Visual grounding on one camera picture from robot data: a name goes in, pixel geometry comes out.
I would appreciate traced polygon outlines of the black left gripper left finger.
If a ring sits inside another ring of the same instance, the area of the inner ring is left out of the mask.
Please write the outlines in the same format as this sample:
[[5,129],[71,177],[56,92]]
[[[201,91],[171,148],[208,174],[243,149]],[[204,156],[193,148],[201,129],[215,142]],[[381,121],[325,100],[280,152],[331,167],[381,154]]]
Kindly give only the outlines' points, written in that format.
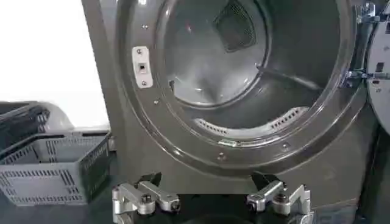
[[135,183],[121,183],[112,189],[113,223],[133,223],[134,214],[154,215],[156,210],[168,214],[180,212],[180,197],[160,187],[162,173],[141,176]]

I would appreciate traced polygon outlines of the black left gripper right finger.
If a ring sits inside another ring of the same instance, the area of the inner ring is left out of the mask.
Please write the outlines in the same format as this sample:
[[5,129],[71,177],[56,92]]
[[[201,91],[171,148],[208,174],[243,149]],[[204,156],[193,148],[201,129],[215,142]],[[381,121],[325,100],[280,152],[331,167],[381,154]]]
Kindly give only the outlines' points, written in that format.
[[311,223],[311,191],[306,184],[290,189],[271,174],[250,176],[257,191],[246,195],[246,205],[260,223]]

